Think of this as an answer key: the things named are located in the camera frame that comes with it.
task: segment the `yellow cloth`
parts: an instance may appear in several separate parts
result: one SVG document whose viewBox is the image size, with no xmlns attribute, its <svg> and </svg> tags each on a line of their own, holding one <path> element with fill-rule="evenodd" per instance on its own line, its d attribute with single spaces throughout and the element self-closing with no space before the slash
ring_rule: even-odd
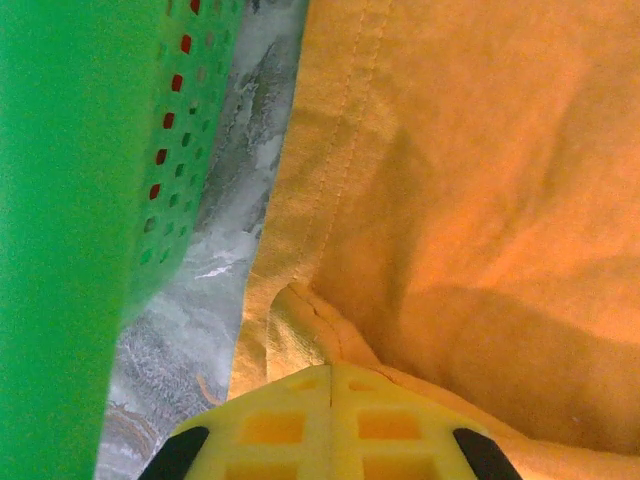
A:
<svg viewBox="0 0 640 480">
<path fill-rule="evenodd" d="M 640 478 L 640 2 L 311 0 L 231 396 L 336 361 Z"/>
</svg>

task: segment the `marbled fabric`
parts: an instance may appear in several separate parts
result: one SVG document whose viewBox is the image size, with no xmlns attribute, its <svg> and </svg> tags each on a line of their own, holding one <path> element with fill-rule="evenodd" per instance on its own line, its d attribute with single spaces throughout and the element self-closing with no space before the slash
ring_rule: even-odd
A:
<svg viewBox="0 0 640 480">
<path fill-rule="evenodd" d="M 137 478 L 181 421 L 226 397 L 305 10 L 306 0 L 247 1 L 193 245 L 175 281 L 118 344 L 98 480 Z"/>
</svg>

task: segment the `perforated basket wall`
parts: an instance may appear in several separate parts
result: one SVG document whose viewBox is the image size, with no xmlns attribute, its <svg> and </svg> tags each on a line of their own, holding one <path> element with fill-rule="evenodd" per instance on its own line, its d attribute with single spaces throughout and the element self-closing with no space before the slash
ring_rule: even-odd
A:
<svg viewBox="0 0 640 480">
<path fill-rule="evenodd" d="M 165 0 L 154 130 L 125 321 L 175 272 L 198 211 L 224 100 L 241 0 Z"/>
</svg>

